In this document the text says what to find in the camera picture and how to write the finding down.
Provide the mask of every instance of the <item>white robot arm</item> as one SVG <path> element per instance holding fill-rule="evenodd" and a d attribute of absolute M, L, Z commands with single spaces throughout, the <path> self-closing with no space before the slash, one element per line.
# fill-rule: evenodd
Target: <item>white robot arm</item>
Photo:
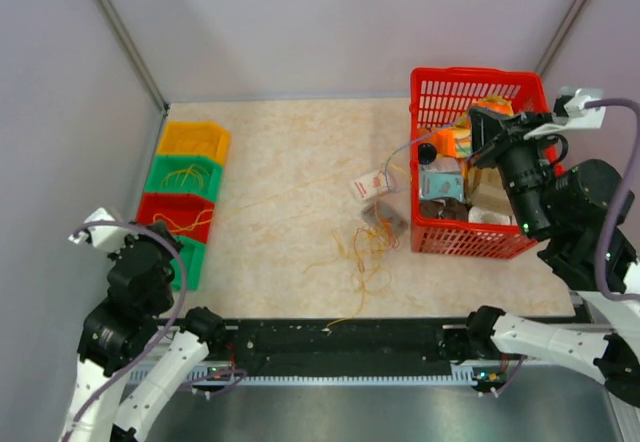
<path fill-rule="evenodd" d="M 151 350 L 152 337 L 159 341 L 168 330 L 167 324 L 158 332 L 155 317 L 173 305 L 170 262 L 182 245 L 164 224 L 120 223 L 105 209 L 85 224 L 87 230 L 70 240 L 107 252 L 114 266 L 107 275 L 107 298 L 84 321 L 75 391 L 60 440 L 142 442 L 186 375 L 212 349 L 223 347 L 226 329 L 208 309 L 189 310 L 168 351 L 119 405 L 127 382 L 124 371 Z"/>
<path fill-rule="evenodd" d="M 167 352 L 117 409 L 114 422 L 116 437 L 111 440 L 144 442 L 162 408 L 189 372 L 208 355 L 209 347 L 197 335 L 176 333 Z"/>
<path fill-rule="evenodd" d="M 542 359 L 580 372 L 640 407 L 640 265 L 635 249 L 616 227 L 634 199 L 627 173 L 621 180 L 613 167 L 594 159 L 562 175 L 554 170 L 568 150 L 559 132 L 600 128 L 604 106 L 631 108 L 640 125 L 640 105 L 624 99 L 600 101 L 599 95 L 593 90 L 564 89 L 555 114 L 508 117 L 472 108 L 470 159 L 479 168 L 498 168 L 521 233 L 549 240 L 538 257 L 600 311 L 614 330 L 606 334 L 567 330 L 484 306 L 469 316 L 467 333 L 472 353 L 480 357 L 520 354 Z M 557 142 L 562 142 L 562 154 L 549 163 L 542 153 Z M 610 237 L 604 246 L 603 236 Z M 599 262 L 604 264 L 604 283 L 598 280 Z"/>

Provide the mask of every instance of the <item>yellow string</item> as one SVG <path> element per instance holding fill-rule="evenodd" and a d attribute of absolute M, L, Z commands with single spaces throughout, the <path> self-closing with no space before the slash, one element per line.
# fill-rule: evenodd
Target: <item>yellow string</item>
<path fill-rule="evenodd" d="M 175 187 L 178 184 L 178 181 L 180 179 L 180 176 L 183 175 L 184 177 L 182 177 L 182 183 L 180 184 L 181 186 L 184 186 L 184 184 L 186 183 L 187 179 L 189 177 L 194 177 L 196 179 L 196 181 L 198 182 L 198 186 L 200 189 L 204 188 L 204 177 L 202 176 L 202 174 L 200 172 L 203 172 L 204 175 L 209 176 L 209 172 L 204 169 L 203 167 L 196 165 L 196 164 L 191 164 L 189 167 L 187 167 L 186 169 L 180 169 L 180 170 L 174 170 L 173 172 L 169 172 L 160 182 L 160 187 L 164 187 L 169 186 L 171 179 L 173 177 L 175 177 L 175 181 L 173 186 Z"/>
<path fill-rule="evenodd" d="M 393 233 L 391 222 L 388 219 L 381 217 L 379 214 L 377 201 L 374 203 L 374 210 L 376 219 L 378 221 L 378 226 L 375 228 L 358 227 L 353 235 L 351 244 L 352 250 L 349 250 L 345 247 L 338 232 L 333 230 L 331 232 L 331 235 L 338 248 L 338 255 L 331 260 L 311 264 L 303 271 L 303 273 L 307 273 L 313 267 L 329 264 L 331 262 L 335 262 L 340 258 L 355 261 L 356 272 L 351 275 L 351 281 L 353 282 L 355 280 L 355 291 L 360 293 L 360 303 L 358 305 L 358 308 L 353 313 L 353 315 L 333 320 L 327 324 L 327 327 L 332 327 L 333 325 L 354 319 L 355 317 L 360 315 L 364 308 L 366 296 L 377 294 L 383 291 L 389 285 L 391 285 L 393 281 L 391 273 L 387 269 L 383 268 L 379 263 L 372 268 L 367 268 L 367 257 L 370 257 L 372 260 L 376 260 L 383 253 L 395 249 L 399 246 L 398 239 Z M 381 272 L 385 272 L 386 274 L 388 274 L 389 279 L 387 283 L 379 289 L 370 289 L 367 284 L 369 284 L 371 280 Z"/>
<path fill-rule="evenodd" d="M 342 174 L 344 174 L 344 173 L 346 173 L 346 172 L 353 172 L 353 171 L 357 171 L 357 170 L 361 169 L 362 167 L 364 167 L 364 164 L 359 165 L 359 166 L 356 166 L 356 167 L 352 167 L 352 168 L 350 168 L 350 169 L 341 170 L 340 172 L 336 172 L 336 173 L 334 173 L 334 174 L 327 175 L 326 177 L 322 177 L 321 179 L 316 179 L 316 180 L 312 180 L 312 181 L 310 181 L 310 182 L 306 182 L 306 183 L 301 184 L 301 185 L 297 185 L 296 187 L 292 187 L 292 188 L 290 188 L 290 189 L 284 190 L 284 191 L 279 192 L 279 193 L 277 193 L 277 194 L 273 194 L 273 195 L 271 195 L 271 196 L 269 196 L 269 197 L 267 197 L 267 198 L 265 198 L 265 199 L 258 200 L 257 202 L 252 202 L 252 203 L 250 203 L 250 204 L 243 205 L 242 207 L 238 207 L 237 209 L 235 209 L 235 210 L 233 210 L 233 211 L 231 211 L 231 212 L 229 212 L 229 213 L 224 214 L 224 216 L 222 217 L 222 219 L 218 219 L 218 220 L 219 220 L 219 221 L 220 221 L 220 220 L 226 220 L 226 219 L 228 219 L 228 218 L 230 218 L 230 217 L 232 217 L 232 216 L 234 216 L 234 215 L 237 215 L 238 213 L 240 213 L 240 212 L 242 212 L 242 211 L 244 211 L 244 210 L 250 209 L 250 208 L 252 208 L 252 207 L 256 207 L 256 206 L 258 206 L 258 205 L 266 204 L 267 202 L 270 202 L 270 201 L 272 201 L 273 199 L 277 199 L 277 198 L 280 198 L 280 197 L 282 197 L 283 195 L 287 195 L 287 194 L 289 194 L 289 193 L 291 193 L 291 192 L 296 192 L 296 191 L 298 191 L 298 190 L 300 190 L 300 189 L 304 189 L 304 188 L 306 188 L 306 187 L 309 187 L 310 185 L 315 185 L 315 184 L 319 184 L 319 183 L 321 183 L 321 182 L 325 182 L 325 181 L 327 181 L 327 180 L 331 180 L 331 179 L 333 179 L 333 178 L 335 178 L 335 177 L 338 177 L 339 175 L 342 175 Z"/>
<path fill-rule="evenodd" d="M 413 177 L 411 177 L 411 174 L 409 172 L 407 172 L 406 170 L 404 170 L 402 167 L 398 167 L 396 164 L 389 164 L 389 167 L 391 167 L 392 169 L 395 169 L 398 172 L 404 174 L 407 177 L 407 179 L 409 179 L 409 183 L 411 183 L 411 181 L 413 180 Z"/>
<path fill-rule="evenodd" d="M 211 212 L 211 217 L 208 220 L 200 220 L 200 217 L 202 217 L 204 214 Z M 167 217 L 164 214 L 155 214 L 153 216 L 153 222 L 157 222 L 159 219 L 164 219 L 166 222 L 169 222 L 173 228 L 169 227 L 169 232 L 175 234 L 178 232 L 189 232 L 193 229 L 195 229 L 196 227 L 200 226 L 200 225 L 205 225 L 210 223 L 213 220 L 213 209 L 204 209 L 202 212 L 200 212 L 194 222 L 191 225 L 187 225 L 185 227 L 180 227 L 178 224 L 176 224 L 173 220 L 171 220 L 169 217 Z"/>

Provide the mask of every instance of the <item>white wall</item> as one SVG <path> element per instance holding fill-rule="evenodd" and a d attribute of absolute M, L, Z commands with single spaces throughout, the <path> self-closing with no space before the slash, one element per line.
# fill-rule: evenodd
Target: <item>white wall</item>
<path fill-rule="evenodd" d="M 93 0 L 0 0 L 0 440 L 59 436 L 105 257 L 67 236 L 131 216 L 159 112 Z"/>
<path fill-rule="evenodd" d="M 113 0 L 170 101 L 406 94 L 417 66 L 531 70 L 572 0 Z"/>
<path fill-rule="evenodd" d="M 639 8 L 640 0 L 591 1 L 545 79 L 550 101 L 563 85 L 601 87 L 605 96 L 640 100 Z M 635 133 L 631 111 L 607 109 L 603 129 L 571 134 L 568 160 L 604 159 L 622 172 Z M 636 202 L 623 231 L 640 247 L 640 180 L 633 187 Z"/>

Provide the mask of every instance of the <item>red basket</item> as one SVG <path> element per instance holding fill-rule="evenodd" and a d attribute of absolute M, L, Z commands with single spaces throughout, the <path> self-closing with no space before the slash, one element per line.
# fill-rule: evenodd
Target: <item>red basket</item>
<path fill-rule="evenodd" d="M 411 73 L 411 140 L 450 124 L 475 100 L 497 94 L 514 112 L 548 112 L 540 77 L 530 72 L 454 67 L 417 68 Z M 555 150 L 547 154 L 555 157 Z M 431 254 L 510 259 L 536 244 L 516 226 L 428 219 L 420 215 L 418 147 L 411 147 L 411 249 Z"/>
<path fill-rule="evenodd" d="M 146 225 L 156 220 L 164 220 L 172 234 L 184 235 L 206 244 L 214 209 L 213 202 L 197 195 L 147 192 L 140 200 L 136 222 Z M 177 229 L 192 225 L 194 227 L 191 230 Z"/>

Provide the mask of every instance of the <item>metal frame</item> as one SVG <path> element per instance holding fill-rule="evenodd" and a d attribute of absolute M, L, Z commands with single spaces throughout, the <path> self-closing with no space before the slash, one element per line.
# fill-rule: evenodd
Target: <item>metal frame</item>
<path fill-rule="evenodd" d="M 113 33 L 114 37 L 118 41 L 120 48 L 124 52 L 124 55 L 127 57 L 127 59 L 129 60 L 129 63 L 131 64 L 131 67 L 133 68 L 136 75 L 140 79 L 140 82 L 142 82 L 144 87 L 147 89 L 147 92 L 149 92 L 149 96 L 151 97 L 153 102 L 156 104 L 158 109 L 163 113 L 163 115 L 166 115 L 167 112 L 169 111 L 169 104 L 167 103 L 165 98 L 162 96 L 160 89 L 158 88 L 157 84 L 153 80 L 153 77 L 151 76 L 149 69 L 144 63 L 144 60 L 142 59 L 140 52 L 138 51 L 135 44 L 133 43 L 133 40 L 129 35 L 129 31 L 127 30 L 127 27 L 122 22 L 122 19 L 120 18 L 120 15 L 116 11 L 115 7 L 113 6 L 113 3 L 111 2 L 111 0 L 95 0 L 95 1 L 96 1 L 96 4 L 98 5 L 98 8 L 104 15 L 105 22 L 111 29 L 111 32 Z"/>
<path fill-rule="evenodd" d="M 536 68 L 534 71 L 540 77 L 544 78 L 544 76 L 547 75 L 547 72 L 549 71 L 549 69 L 553 65 L 553 62 L 558 56 L 560 49 L 562 49 L 562 47 L 567 41 L 569 34 L 575 27 L 576 22 L 578 21 L 580 16 L 584 13 L 584 10 L 587 4 L 589 3 L 589 1 L 591 0 L 574 0 L 573 3 L 571 4 L 571 7 L 569 7 L 569 10 L 565 14 L 564 18 L 562 19 L 562 22 L 560 23 L 560 25 L 558 26 L 558 29 L 556 30 L 556 33 L 551 39 L 551 42 L 549 42 L 549 45 L 545 49 L 542 57 L 536 64 Z"/>
<path fill-rule="evenodd" d="M 158 125 L 158 132 L 155 134 L 155 138 L 153 139 L 153 144 L 147 144 L 145 147 L 146 153 L 144 154 L 144 162 L 141 165 L 142 168 L 146 168 L 144 172 L 140 174 L 140 178 L 136 183 L 133 193 L 135 194 L 135 204 L 132 207 L 131 219 L 134 219 L 138 212 L 138 205 L 140 203 L 140 198 L 144 194 L 144 187 L 147 184 L 147 178 L 149 177 L 149 173 L 151 172 L 151 166 L 153 165 L 153 159 L 156 156 L 156 147 L 160 144 L 160 138 L 164 133 L 164 129 L 167 126 L 167 121 L 169 120 L 168 110 L 161 111 L 161 121 Z"/>

